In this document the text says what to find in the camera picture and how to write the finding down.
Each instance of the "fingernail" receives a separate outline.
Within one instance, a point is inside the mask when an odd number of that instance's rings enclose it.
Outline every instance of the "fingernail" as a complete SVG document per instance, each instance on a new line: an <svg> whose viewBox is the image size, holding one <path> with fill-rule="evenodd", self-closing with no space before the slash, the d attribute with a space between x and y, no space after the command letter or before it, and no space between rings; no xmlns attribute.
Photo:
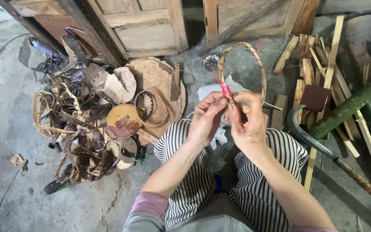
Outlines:
<svg viewBox="0 0 371 232"><path fill-rule="evenodd" d="M233 112L234 111L234 107L231 105L232 103L229 103L228 104L228 108L231 110L231 112Z"/></svg>
<svg viewBox="0 0 371 232"><path fill-rule="evenodd" d="M227 98L221 98L221 99L219 100L219 103L222 104L222 105L227 104L227 102L228 102L228 99L227 99Z"/></svg>

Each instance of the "striped pants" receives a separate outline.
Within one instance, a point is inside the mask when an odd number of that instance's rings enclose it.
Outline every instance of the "striped pants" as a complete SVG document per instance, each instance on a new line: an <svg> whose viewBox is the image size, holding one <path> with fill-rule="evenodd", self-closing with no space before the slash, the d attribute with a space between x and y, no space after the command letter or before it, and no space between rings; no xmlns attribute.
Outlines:
<svg viewBox="0 0 371 232"><path fill-rule="evenodd" d="M170 125L155 145L154 154L159 160L165 162L174 154L187 138L190 125L190 119L180 119ZM300 170L308 158L307 151L290 135L273 128L267 129L266 142L276 159L301 182ZM216 182L213 174L207 169L212 156L213 149L209 145L201 151L170 197L165 218L167 230L194 215L210 201L224 195L214 193ZM286 215L260 169L242 152L235 156L234 161L239 181L229 192L231 202L244 213L255 230L288 231L289 222Z"/></svg>

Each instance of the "wooden door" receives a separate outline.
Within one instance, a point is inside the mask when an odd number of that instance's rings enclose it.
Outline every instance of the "wooden door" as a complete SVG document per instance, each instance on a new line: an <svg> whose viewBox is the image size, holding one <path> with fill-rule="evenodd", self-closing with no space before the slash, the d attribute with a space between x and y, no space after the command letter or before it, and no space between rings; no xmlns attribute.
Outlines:
<svg viewBox="0 0 371 232"><path fill-rule="evenodd" d="M214 39L242 16L267 0L203 0L207 40ZM286 0L264 17L234 35L230 41L290 34L305 0Z"/></svg>
<svg viewBox="0 0 371 232"><path fill-rule="evenodd" d="M181 0L88 2L111 28L123 58L175 55L188 49Z"/></svg>

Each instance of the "concrete floor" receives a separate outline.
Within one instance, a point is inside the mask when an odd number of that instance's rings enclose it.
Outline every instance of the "concrete floor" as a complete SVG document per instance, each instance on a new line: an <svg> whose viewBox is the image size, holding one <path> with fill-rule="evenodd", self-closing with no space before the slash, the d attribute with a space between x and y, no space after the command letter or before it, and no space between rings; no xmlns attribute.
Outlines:
<svg viewBox="0 0 371 232"><path fill-rule="evenodd" d="M189 29L193 23L199 24L197 21L189 22ZM317 18L315 31L320 33L333 23L333 18ZM18 28L11 30L10 34L7 34L6 30L0 32L0 49L7 41L24 33L24 29ZM190 30L195 30L194 34L197 35L194 41L190 40L191 49L177 56L164 57L170 64L179 62L182 64L182 70L188 70L182 74L188 96L185 115L193 111L198 98L198 88L216 82L213 73L204 71L202 60L196 55L196 51L201 47L201 37L198 38L198 35L202 36L204 32L195 28ZM142 184L161 163L151 156L141 166L115 171L98 182L81 183L46 195L43 187L54 180L54 173L64 154L49 149L47 143L50 140L43 138L34 128L31 115L32 98L36 92L44 89L44 86L36 83L32 72L18 61L23 38L15 39L0 55L0 201L13 176L20 169L8 162L5 156L20 153L29 160L29 170L20 171L2 203L0 231L121 231ZM272 74L272 68L285 41L286 37L268 38L264 41L265 46L258 52L267 76L266 101L270 103L276 93L288 95L289 104L293 102L298 67L289 66L298 65L295 57L297 52L295 51L287 62L283 76ZM247 42L257 44L257 40ZM221 45L214 53L220 55L222 50L230 45L232 44ZM225 76L231 74L236 82L247 89L260 92L260 71L252 54L243 46L235 48L227 55L224 72ZM232 163L236 148L229 130L226 136L229 142L217 146L214 158L209 164L213 172L227 172L230 169L229 164ZM342 156L345 162L371 180L370 156L367 148L361 144L361 141L355 143L362 154L356 159L345 149L343 142L332 135L325 142L330 150ZM321 154L317 154L311 185L313 195L327 210L338 231L357 231L359 216L363 230L370 232L371 197L329 159L323 161L320 172L321 158ZM34 162L44 164L36 166ZM235 177L229 176L225 174L224 178L230 182L235 181ZM6 216L19 203L21 204Z"/></svg>

